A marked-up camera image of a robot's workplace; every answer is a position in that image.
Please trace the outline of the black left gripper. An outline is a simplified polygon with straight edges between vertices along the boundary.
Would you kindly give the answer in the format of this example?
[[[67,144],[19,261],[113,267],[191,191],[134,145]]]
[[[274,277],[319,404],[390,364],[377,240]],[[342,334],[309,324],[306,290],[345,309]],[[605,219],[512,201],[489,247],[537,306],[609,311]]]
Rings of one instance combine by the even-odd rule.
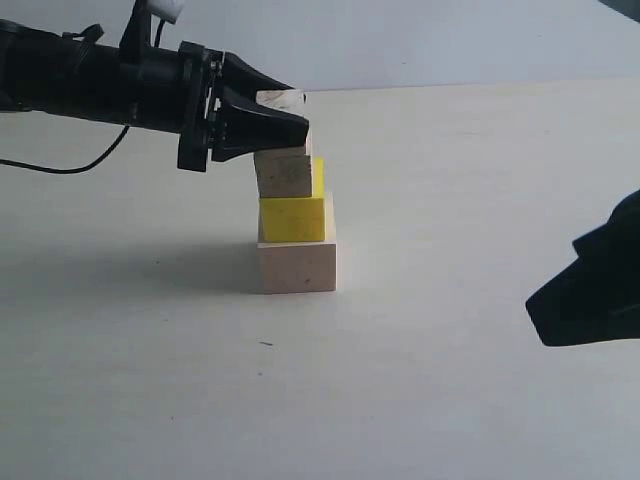
[[[306,143],[306,118],[255,102],[260,91],[293,87],[232,52],[191,42],[176,51],[147,46],[138,62],[122,61],[119,74],[121,95],[129,103],[126,123],[177,134],[181,170],[204,172],[210,150],[212,161],[226,162]],[[214,112],[218,80],[221,105]]]

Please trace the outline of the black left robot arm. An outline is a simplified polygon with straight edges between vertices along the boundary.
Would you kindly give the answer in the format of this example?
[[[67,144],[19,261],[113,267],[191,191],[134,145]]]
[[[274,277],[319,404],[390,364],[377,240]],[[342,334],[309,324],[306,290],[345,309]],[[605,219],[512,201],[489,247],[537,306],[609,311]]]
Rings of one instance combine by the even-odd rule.
[[[230,52],[153,46],[149,28],[143,19],[113,47],[87,31],[57,35],[2,21],[2,111],[173,133],[178,168],[196,172],[210,160],[305,145],[307,119],[257,102],[258,92],[288,85]]]

